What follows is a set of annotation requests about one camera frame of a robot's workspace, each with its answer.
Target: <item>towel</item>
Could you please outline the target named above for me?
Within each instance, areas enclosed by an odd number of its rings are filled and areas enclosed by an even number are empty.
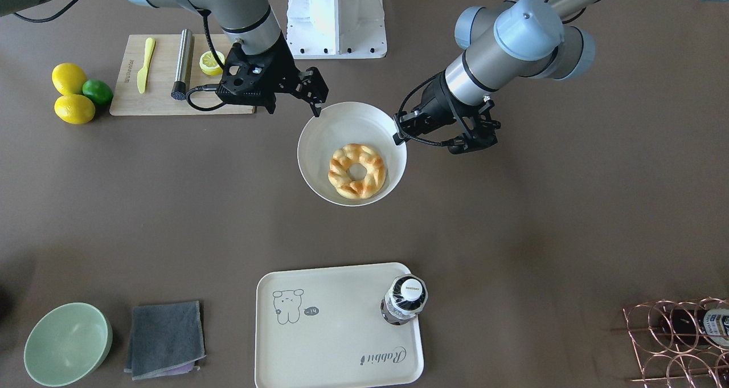
[[[132,380],[187,373],[204,357],[200,301],[133,308],[124,367]]]

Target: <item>wooden cutting board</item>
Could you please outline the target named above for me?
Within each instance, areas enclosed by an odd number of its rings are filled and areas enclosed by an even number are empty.
[[[252,106],[225,105],[214,111],[197,111],[184,100],[174,100],[172,83],[177,69],[180,35],[130,35],[124,58],[114,88],[114,100],[109,113],[114,116],[168,116],[168,115],[250,115],[255,113]],[[146,91],[139,93],[136,85],[137,72],[144,65],[144,41],[154,38],[157,44],[149,62]],[[230,41],[225,35],[212,35],[215,50],[227,55]],[[218,83],[220,76],[207,76],[200,70],[200,56],[208,49],[205,35],[193,35],[193,53],[190,59],[190,81],[187,89],[201,84]],[[220,103],[213,92],[196,92],[193,102],[198,106],[209,107]]]

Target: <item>butter knife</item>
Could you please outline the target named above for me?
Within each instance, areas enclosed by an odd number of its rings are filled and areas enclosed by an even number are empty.
[[[137,73],[137,89],[139,89],[139,93],[144,93],[146,90],[146,74],[149,72],[149,61],[151,61],[151,53],[154,51],[154,45],[156,43],[154,38],[146,38],[146,41],[144,41],[144,66]]]

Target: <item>brown table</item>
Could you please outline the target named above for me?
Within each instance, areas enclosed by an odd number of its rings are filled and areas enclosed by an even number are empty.
[[[384,0],[386,58],[316,62],[328,103],[392,113],[458,55],[460,12],[499,1]],[[286,0],[271,4],[284,22]],[[598,44],[585,76],[517,79],[494,97],[497,146],[456,157],[409,144],[393,193],[347,209],[301,178],[310,114],[292,97],[255,118],[54,115],[53,66],[113,84],[130,33],[202,32],[190,12],[83,0],[50,24],[3,17],[0,386],[36,386],[25,340],[71,301],[101,308],[115,337],[79,388],[253,386],[263,274],[387,261],[431,292],[413,386],[623,386],[638,369],[627,336],[610,333],[622,307],[727,297],[728,22],[718,3],[591,6],[578,21]],[[132,383],[131,308],[192,299],[205,309],[202,370]]]

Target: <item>white bowl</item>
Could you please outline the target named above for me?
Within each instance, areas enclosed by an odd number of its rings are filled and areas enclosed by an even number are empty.
[[[299,170],[307,185],[321,198],[340,206],[365,206],[390,193],[406,170],[406,145],[395,146],[396,133],[390,116],[380,109],[359,102],[342,102],[312,117],[301,131],[297,157]],[[337,193],[329,182],[329,162],[337,149],[349,143],[366,144],[380,153],[387,174],[385,183],[368,199],[348,199]]]

